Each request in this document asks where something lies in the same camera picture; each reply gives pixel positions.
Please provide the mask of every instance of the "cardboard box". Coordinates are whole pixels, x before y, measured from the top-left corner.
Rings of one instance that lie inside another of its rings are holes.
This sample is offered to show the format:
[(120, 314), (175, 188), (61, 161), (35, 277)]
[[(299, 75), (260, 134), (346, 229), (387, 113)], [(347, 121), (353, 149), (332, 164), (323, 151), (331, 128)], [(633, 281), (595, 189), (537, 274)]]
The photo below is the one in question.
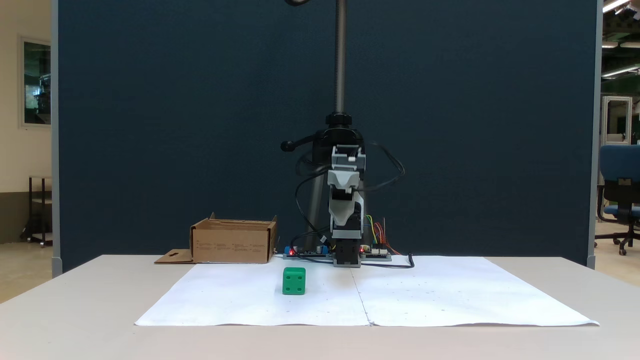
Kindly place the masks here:
[(156, 264), (269, 262), (276, 245), (277, 218), (272, 221), (218, 220), (191, 226), (190, 249), (173, 249)]

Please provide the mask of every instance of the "green dice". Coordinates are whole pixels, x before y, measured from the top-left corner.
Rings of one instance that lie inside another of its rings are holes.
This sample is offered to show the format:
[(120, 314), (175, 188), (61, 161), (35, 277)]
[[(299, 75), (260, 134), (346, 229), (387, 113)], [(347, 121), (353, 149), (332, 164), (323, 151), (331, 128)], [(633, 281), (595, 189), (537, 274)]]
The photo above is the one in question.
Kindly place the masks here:
[(307, 269), (284, 268), (282, 273), (282, 293), (284, 295), (304, 295)]

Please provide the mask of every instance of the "white paper sheet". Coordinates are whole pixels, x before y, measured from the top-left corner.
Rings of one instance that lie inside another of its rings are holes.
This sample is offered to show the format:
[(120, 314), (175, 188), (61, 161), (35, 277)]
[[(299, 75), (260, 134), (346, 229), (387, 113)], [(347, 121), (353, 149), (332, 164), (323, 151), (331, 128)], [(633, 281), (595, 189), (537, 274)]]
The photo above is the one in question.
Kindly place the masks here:
[[(307, 269), (304, 295), (282, 295), (285, 267)], [(368, 325), (351, 271), (303, 260), (198, 264), (136, 325)]]
[[(596, 323), (485, 258), (414, 256), (412, 269), (353, 270), (373, 325)], [(407, 264), (394, 256), (394, 263)]]
[[(413, 269), (335, 268), (281, 258), (265, 265), (199, 264), (136, 325), (596, 323), (484, 258), (413, 258)], [(394, 256), (394, 263), (406, 257)], [(282, 295), (287, 266), (307, 269), (304, 295)]]

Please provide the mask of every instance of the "white table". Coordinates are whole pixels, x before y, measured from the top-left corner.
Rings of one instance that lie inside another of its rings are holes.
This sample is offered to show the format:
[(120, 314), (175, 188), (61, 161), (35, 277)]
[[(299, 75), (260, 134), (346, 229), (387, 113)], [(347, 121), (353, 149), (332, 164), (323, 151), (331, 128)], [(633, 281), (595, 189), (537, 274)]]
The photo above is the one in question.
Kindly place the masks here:
[[(640, 357), (640, 288), (564, 259), (488, 258), (600, 327), (137, 327), (193, 266), (154, 265), (157, 258), (101, 256), (0, 304), (0, 359)], [(285, 351), (313, 339), (317, 352)]]

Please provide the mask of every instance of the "cardboard flap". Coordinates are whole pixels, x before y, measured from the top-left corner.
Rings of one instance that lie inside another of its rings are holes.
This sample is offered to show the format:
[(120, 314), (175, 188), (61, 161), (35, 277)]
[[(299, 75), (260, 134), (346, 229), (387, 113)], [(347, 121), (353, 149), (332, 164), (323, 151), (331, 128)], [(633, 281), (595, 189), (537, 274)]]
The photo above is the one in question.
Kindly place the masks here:
[(156, 260), (154, 264), (193, 264), (191, 249), (173, 249)]

